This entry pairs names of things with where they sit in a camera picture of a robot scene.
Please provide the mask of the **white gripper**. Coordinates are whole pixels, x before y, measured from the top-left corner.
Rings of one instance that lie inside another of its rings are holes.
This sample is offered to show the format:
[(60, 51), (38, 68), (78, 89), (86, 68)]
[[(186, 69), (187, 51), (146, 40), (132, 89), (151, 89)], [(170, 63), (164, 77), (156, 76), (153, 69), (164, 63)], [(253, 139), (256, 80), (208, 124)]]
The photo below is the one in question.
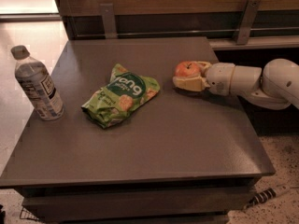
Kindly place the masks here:
[(201, 76), (196, 77), (173, 77), (174, 85), (185, 91), (203, 91), (206, 88), (221, 96), (230, 94), (231, 80), (235, 70), (233, 63), (198, 62)]

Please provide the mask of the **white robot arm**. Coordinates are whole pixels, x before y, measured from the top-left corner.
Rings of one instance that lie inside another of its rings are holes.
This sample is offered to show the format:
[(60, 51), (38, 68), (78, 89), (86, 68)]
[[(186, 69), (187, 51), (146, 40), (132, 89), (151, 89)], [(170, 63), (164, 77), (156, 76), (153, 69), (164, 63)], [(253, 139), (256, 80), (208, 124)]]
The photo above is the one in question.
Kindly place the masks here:
[(234, 63), (187, 61), (175, 69), (173, 83), (185, 91), (204, 91), (221, 96), (237, 95), (253, 105), (281, 110), (299, 108), (299, 65), (275, 59), (261, 67)]

